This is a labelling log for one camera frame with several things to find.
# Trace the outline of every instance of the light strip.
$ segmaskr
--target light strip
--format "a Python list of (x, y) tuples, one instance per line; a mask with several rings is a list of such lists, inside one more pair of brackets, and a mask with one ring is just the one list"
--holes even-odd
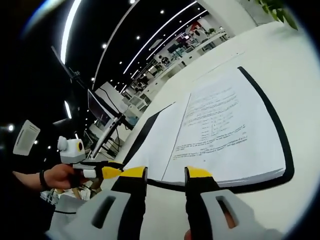
[(168, 38), (166, 40), (164, 40), (151, 54), (150, 56), (148, 56), (146, 58), (146, 60), (148, 60), (166, 41), (168, 41), (174, 34), (176, 34), (180, 29), (182, 29), (185, 25), (187, 25), (188, 23), (192, 22), (194, 19), (196, 19), (197, 17), (199, 17), (201, 14), (204, 14), (205, 12), (207, 12), (207, 10), (204, 10), (203, 12), (199, 13), (197, 16), (191, 18), (189, 21), (187, 21), (185, 24), (183, 24), (181, 27), (179, 27), (174, 33), (172, 33), (170, 36), (168, 36)]
[(69, 39), (69, 33), (71, 29), (72, 22), (74, 20), (74, 17), (76, 15), (77, 9), (81, 3), (81, 0), (74, 0), (73, 5), (70, 9), (68, 18), (66, 19), (63, 37), (62, 37), (62, 45), (61, 45), (61, 54), (60, 58), (63, 64), (66, 64), (66, 55), (67, 55), (67, 45), (68, 45), (68, 39)]
[(71, 111), (70, 111), (70, 108), (69, 108), (69, 104), (66, 101), (64, 101), (64, 106), (65, 106), (66, 113), (68, 114), (68, 117), (70, 119), (72, 119)]
[(134, 76), (136, 75), (137, 72), (138, 72), (138, 69), (134, 72), (134, 74), (132, 75), (131, 79), (134, 78)]
[(196, 4), (197, 1), (194, 1), (193, 3), (190, 3), (188, 6), (186, 6), (184, 9), (182, 9), (181, 11), (179, 11), (176, 15), (174, 15), (172, 18), (170, 18), (164, 25), (162, 25), (162, 27), (160, 27), (158, 29), (158, 31), (156, 31), (152, 37), (150, 37), (150, 39), (143, 45), (143, 47), (138, 51), (138, 53), (134, 56), (134, 58), (131, 60), (131, 62), (129, 63), (129, 65), (126, 67), (126, 69), (124, 70), (123, 74), (125, 74), (128, 70), (128, 68), (131, 66), (131, 64), (134, 62), (134, 60), (138, 57), (138, 55), (142, 52), (142, 50), (148, 45), (148, 43), (150, 43), (150, 41), (165, 27), (167, 26), (173, 19), (175, 19), (178, 15), (180, 15), (181, 13), (183, 13), (185, 10), (187, 10), (188, 8), (190, 8), (192, 5)]
[(121, 90), (121, 92), (120, 92), (120, 94), (122, 94), (122, 92), (125, 90), (125, 88), (127, 87), (127, 84), (126, 85), (124, 85), (124, 87), (122, 88), (122, 90)]

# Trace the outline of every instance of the white paper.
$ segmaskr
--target white paper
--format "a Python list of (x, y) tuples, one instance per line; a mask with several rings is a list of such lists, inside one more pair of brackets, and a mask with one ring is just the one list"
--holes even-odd
[(125, 169), (148, 167), (148, 178), (161, 180), (173, 152), (189, 96), (161, 111)]
[(186, 166), (206, 169), (217, 182), (237, 185), (253, 176), (283, 173), (285, 157), (275, 125), (239, 70), (191, 93), (162, 180), (184, 182)]

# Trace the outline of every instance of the black wristband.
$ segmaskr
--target black wristband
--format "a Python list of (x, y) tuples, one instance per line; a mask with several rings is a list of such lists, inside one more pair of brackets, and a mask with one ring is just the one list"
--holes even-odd
[(46, 180), (45, 180), (45, 171), (42, 170), (39, 174), (39, 178), (40, 178), (40, 184), (41, 186), (43, 187), (43, 190), (46, 191), (46, 190), (51, 190), (51, 187), (49, 187), (46, 183)]

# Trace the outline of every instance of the white table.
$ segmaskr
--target white table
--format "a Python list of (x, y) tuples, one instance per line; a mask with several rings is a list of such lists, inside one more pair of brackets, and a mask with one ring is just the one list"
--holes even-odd
[[(116, 160), (123, 161), (146, 120), (180, 99), (198, 78), (243, 66), (260, 85), (288, 137), (295, 173), (283, 185), (237, 196), (266, 228), (286, 233), (308, 207), (320, 175), (320, 65), (303, 34), (272, 22), (217, 46), (167, 81), (129, 135)], [(183, 192), (147, 187), (141, 240), (181, 240), (189, 229)]]

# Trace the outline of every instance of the black ceiling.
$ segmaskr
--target black ceiling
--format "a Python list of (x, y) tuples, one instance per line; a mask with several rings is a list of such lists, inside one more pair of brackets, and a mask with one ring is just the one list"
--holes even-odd
[[(1, 118), (0, 125), (18, 124), (25, 119), (42, 125), (42, 129), (53, 122), (67, 118), (64, 101), (71, 107), (80, 107), (74, 130), (81, 137), (83, 130), (91, 125), (95, 118), (87, 112), (87, 93), (77, 89), (72, 98), (69, 78), (53, 55), (51, 46), (61, 51), (62, 36), (66, 19), (73, 0), (65, 0), (56, 7), (25, 37), (21, 32), (27, 19), (41, 5), (41, 0), (25, 1), (17, 4), (7, 3), (4, 20), (8, 23), (3, 32), (3, 59), (1, 65)], [(187, 22), (204, 9), (193, 5), (168, 24), (142, 51), (126, 74), (125, 68), (141, 49), (145, 42), (172, 16), (192, 3), (192, 0), (140, 0), (120, 26), (111, 41), (97, 75), (95, 89), (106, 81), (111, 84), (121, 82), (130, 84), (130, 73), (146, 64), (149, 47), (157, 38), (171, 35), (181, 24)], [(82, 80), (92, 87), (91, 78), (95, 75), (99, 60), (103, 53), (102, 44), (106, 43), (122, 16), (130, 8), (129, 0), (82, 0), (75, 15), (67, 47), (66, 65), (81, 73)], [(56, 133), (52, 130), (41, 132), (43, 144), (53, 145)]]
[[(130, 73), (134, 73), (139, 68), (138, 62), (143, 66), (146, 65), (146, 58), (150, 54), (149, 47), (155, 40), (164, 38), (164, 34), (167, 38), (182, 24), (204, 10), (196, 3), (181, 13), (159, 32), (133, 62), (127, 73), (123, 74), (130, 61), (148, 39), (171, 17), (192, 2), (194, 1), (140, 0), (112, 39), (103, 58), (94, 88), (100, 87), (111, 79), (113, 85), (118, 82), (130, 84)], [(82, 0), (70, 32), (66, 64), (79, 70), (83, 79), (90, 81), (95, 75), (103, 53), (102, 44), (109, 40), (116, 25), (130, 6), (128, 0)]]

